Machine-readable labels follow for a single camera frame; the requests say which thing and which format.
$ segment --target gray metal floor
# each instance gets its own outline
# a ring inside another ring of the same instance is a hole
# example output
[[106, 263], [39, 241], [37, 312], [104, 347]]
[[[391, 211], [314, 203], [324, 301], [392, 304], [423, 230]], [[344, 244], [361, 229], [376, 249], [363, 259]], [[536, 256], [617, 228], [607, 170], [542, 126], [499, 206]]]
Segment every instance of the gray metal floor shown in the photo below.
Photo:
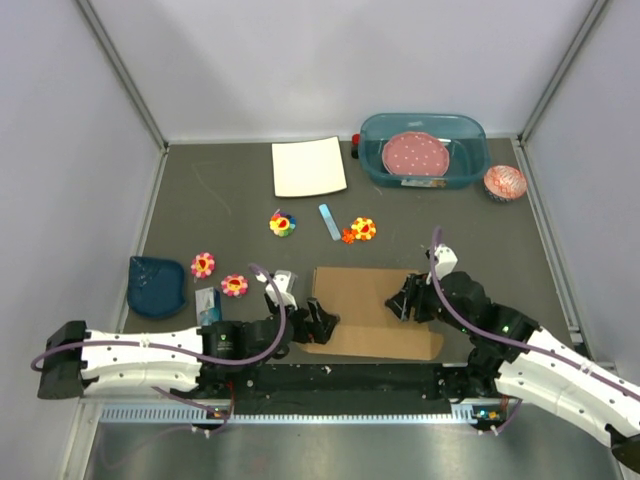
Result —
[[[614, 480], [607, 449], [533, 406], [499, 437], [466, 425], [238, 426], [205, 440], [162, 425], [101, 425], [86, 480]], [[109, 470], [100, 460], [100, 442]]]
[[[299, 275], [295, 294], [311, 292], [317, 266], [428, 268], [424, 256], [435, 225], [444, 228], [445, 242], [457, 253], [458, 269], [481, 282], [494, 301], [517, 308], [538, 320], [560, 340], [570, 338], [556, 296], [540, 237], [526, 199], [502, 205], [492, 202], [481, 185], [464, 190], [424, 190], [377, 187], [352, 160], [342, 144], [347, 190], [331, 195], [279, 199], [273, 195], [270, 144], [172, 146], [151, 220], [144, 254], [171, 258], [188, 268], [193, 257], [209, 251], [216, 271], [209, 279], [187, 282], [187, 307], [161, 321], [133, 312], [126, 332], [161, 332], [195, 325], [196, 288], [219, 286], [230, 273], [248, 275], [247, 264], [288, 269]], [[494, 164], [515, 165], [510, 140], [490, 140]], [[374, 240], [345, 245], [331, 240], [318, 213], [327, 203], [339, 227], [358, 216], [373, 218]], [[268, 228], [276, 209], [294, 215], [298, 227], [281, 239]], [[223, 298], [223, 317], [251, 320], [267, 315], [263, 289], [257, 282], [241, 299]], [[445, 335], [434, 360], [466, 362], [470, 344], [465, 335], [447, 325], [429, 328]], [[295, 346], [284, 362], [363, 362], [361, 357], [310, 355]]]

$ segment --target brown cardboard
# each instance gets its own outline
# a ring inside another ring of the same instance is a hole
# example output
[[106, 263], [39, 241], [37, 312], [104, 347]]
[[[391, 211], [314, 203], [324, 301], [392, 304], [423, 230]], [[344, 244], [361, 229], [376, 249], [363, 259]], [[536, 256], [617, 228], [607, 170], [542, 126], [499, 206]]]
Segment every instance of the brown cardboard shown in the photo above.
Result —
[[414, 270], [318, 267], [313, 296], [327, 312], [340, 315], [326, 345], [308, 343], [309, 353], [361, 357], [432, 360], [442, 348], [442, 335], [426, 324], [400, 322], [384, 306]]

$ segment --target blue marker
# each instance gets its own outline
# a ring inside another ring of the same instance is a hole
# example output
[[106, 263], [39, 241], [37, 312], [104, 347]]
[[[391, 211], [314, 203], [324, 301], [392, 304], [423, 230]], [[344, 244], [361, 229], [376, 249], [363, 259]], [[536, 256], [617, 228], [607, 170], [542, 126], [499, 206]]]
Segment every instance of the blue marker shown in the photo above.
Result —
[[322, 204], [318, 207], [320, 210], [320, 214], [322, 218], [324, 218], [324, 223], [327, 224], [327, 228], [329, 229], [329, 233], [331, 234], [331, 238], [335, 241], [340, 240], [342, 237], [340, 236], [340, 230], [338, 230], [338, 226], [336, 222], [333, 220], [331, 216], [331, 212], [329, 211], [329, 207], [326, 204]]

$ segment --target teal plastic bin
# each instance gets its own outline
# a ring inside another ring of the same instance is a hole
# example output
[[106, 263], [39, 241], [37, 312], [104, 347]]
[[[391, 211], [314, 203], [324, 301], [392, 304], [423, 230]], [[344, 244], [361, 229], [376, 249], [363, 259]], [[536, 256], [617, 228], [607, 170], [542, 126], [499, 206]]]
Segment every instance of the teal plastic bin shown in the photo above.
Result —
[[[443, 141], [449, 151], [449, 169], [442, 177], [394, 175], [382, 161], [382, 149], [404, 132], [425, 132]], [[487, 173], [491, 158], [484, 129], [463, 115], [430, 113], [381, 113], [369, 118], [360, 130], [358, 156], [362, 168], [383, 187], [463, 188]]]

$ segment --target pink plate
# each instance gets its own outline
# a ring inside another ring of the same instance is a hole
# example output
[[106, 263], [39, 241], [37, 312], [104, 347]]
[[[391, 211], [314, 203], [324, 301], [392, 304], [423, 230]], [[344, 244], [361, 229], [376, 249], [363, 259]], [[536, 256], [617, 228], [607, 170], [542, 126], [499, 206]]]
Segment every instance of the pink plate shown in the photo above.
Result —
[[527, 191], [527, 179], [517, 168], [496, 165], [485, 174], [484, 186], [497, 200], [515, 200]]
[[428, 133], [404, 132], [387, 142], [382, 161], [394, 175], [441, 177], [449, 168], [449, 152]]

